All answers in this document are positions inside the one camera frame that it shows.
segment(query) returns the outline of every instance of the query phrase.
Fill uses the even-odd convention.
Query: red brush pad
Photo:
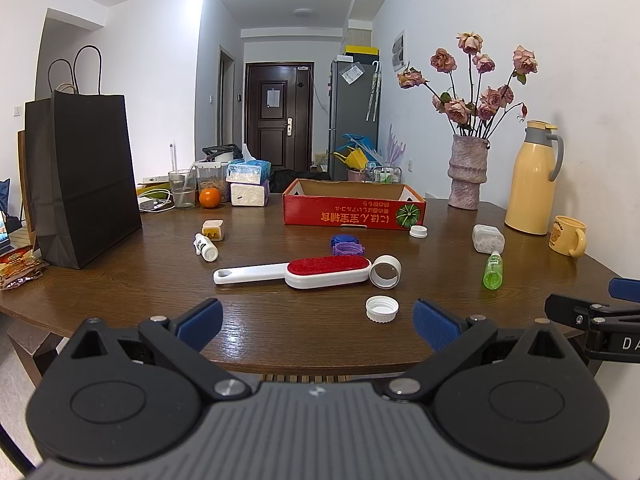
[[[314,276],[316,274],[331,274],[344,270],[365,269],[369,261],[364,256],[324,256],[322,258],[307,258],[294,260],[287,269],[297,276]]]

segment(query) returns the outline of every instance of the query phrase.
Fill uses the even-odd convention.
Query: ceiling light
[[[293,15],[296,18],[308,19],[308,18],[312,18],[313,16],[315,16],[316,12],[313,9],[296,9],[296,10],[293,11]]]

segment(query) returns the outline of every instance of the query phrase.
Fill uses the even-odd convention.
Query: wooden table
[[[514,231],[504,225],[504,215],[489,203],[464,211],[448,207],[446,200],[429,200],[426,239],[400,231],[347,230],[360,238],[371,260],[392,254],[401,261],[399,285],[385,292],[370,282],[307,291],[283,281],[216,287],[217,269],[330,254],[330,239],[340,230],[284,225],[280,195],[266,208],[225,205],[145,214],[143,229],[83,270],[49,267],[41,279],[0,292],[0,310],[71,336],[87,317],[101,317],[114,327],[135,326],[152,315],[176,317],[218,297],[225,322],[205,348],[207,358],[239,372],[329,375],[397,372],[429,356],[430,347],[412,326],[418,298],[460,317],[485,314],[510,328],[544,316],[552,292],[607,303],[611,270],[588,256],[574,260],[553,252],[548,237]],[[225,221],[220,257],[212,264],[193,247],[194,234],[207,219]],[[482,286],[487,255],[476,253],[471,241],[478,223],[499,227],[506,238],[499,290]],[[367,319],[365,302],[379,294],[400,303],[392,323]]]

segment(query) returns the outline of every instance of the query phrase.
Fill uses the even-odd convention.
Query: green bottle
[[[497,288],[500,288],[502,285],[503,269],[504,264],[502,262],[502,257],[498,251],[494,251],[486,262],[484,278],[482,278],[484,286],[489,290],[496,290]]]

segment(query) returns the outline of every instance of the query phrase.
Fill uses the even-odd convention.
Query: small bottle
[[[502,262],[502,257],[498,251],[494,251],[486,262],[484,278],[482,278],[484,286],[489,290],[496,290],[497,288],[500,288],[502,285],[503,269],[504,264]]]
[[[196,247],[196,254],[201,254],[205,261],[215,262],[218,259],[218,249],[205,235],[196,234],[193,245]]]

